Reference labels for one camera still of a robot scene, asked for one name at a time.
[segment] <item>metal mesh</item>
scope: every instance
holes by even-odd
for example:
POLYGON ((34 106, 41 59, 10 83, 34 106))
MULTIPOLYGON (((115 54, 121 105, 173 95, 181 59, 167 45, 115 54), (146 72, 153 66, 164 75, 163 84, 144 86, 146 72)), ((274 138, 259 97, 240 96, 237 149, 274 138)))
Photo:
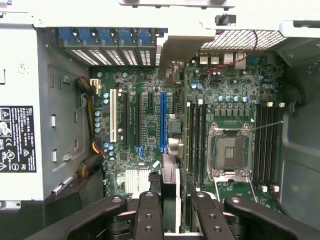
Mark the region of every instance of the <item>metal mesh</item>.
MULTIPOLYGON (((256 50, 266 50, 286 38, 278 31, 256 30, 258 44, 256 50)), ((252 30, 225 30, 215 37, 212 42, 207 42, 202 49, 216 50, 252 50, 256 38, 252 30)))

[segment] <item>black pcie slot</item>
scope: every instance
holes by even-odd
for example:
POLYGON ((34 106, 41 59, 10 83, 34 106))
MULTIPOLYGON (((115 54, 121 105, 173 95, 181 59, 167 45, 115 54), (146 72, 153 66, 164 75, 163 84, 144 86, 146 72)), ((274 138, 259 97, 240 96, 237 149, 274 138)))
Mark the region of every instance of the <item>black pcie slot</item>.
POLYGON ((148 93, 148 108, 154 107, 154 94, 152 92, 148 93))
POLYGON ((202 105, 199 106, 199 156, 198 156, 198 164, 199 164, 199 171, 198 171, 198 180, 199 185, 204 188, 205 186, 205 134, 206 134, 206 114, 207 114, 207 106, 202 105))
POLYGON ((193 158, 193 152, 194 152, 194 108, 195 105, 191 104, 189 107, 189 146, 188 146, 188 171, 189 173, 193 173, 194 168, 194 158, 193 158))
POLYGON ((199 109, 197 105, 193 106, 193 134, 192 134, 192 173, 194 174, 194 181, 198 183, 198 154, 199 154, 199 109))
POLYGON ((123 133, 123 142, 124 146, 129 146, 129 131, 130 131, 130 99, 129 94, 125 92, 123 94, 124 105, 123 105, 123 112, 124 112, 124 133, 123 133))
POLYGON ((135 145, 141 146, 141 93, 135 94, 135 145))

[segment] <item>power supply label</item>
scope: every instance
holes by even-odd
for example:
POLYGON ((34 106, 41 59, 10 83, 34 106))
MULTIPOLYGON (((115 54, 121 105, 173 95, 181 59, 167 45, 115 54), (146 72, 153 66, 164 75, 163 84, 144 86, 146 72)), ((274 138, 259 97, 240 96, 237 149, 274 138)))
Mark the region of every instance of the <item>power supply label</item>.
POLYGON ((0 106, 0 174, 36 172, 33 107, 0 106))

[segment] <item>yellow wire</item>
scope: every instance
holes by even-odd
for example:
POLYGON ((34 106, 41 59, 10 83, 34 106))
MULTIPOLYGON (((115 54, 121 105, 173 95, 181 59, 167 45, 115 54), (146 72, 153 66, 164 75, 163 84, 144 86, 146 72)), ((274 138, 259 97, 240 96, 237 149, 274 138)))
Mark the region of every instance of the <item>yellow wire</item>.
POLYGON ((99 152, 99 150, 98 149, 96 149, 96 147, 95 147, 95 144, 94 143, 92 143, 92 148, 93 148, 93 151, 96 153, 96 154, 99 154, 100 152, 99 152))

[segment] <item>black wire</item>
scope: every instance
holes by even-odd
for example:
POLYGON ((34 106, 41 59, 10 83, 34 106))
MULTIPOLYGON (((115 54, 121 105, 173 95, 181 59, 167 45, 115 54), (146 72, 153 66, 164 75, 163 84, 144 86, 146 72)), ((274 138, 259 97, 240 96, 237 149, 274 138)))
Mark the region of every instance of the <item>black wire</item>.
POLYGON ((284 207, 282 206, 279 198, 277 197, 276 193, 274 191, 270 191, 269 194, 271 195, 272 199, 274 200, 278 210, 283 213, 284 215, 290 217, 289 213, 284 209, 284 207))

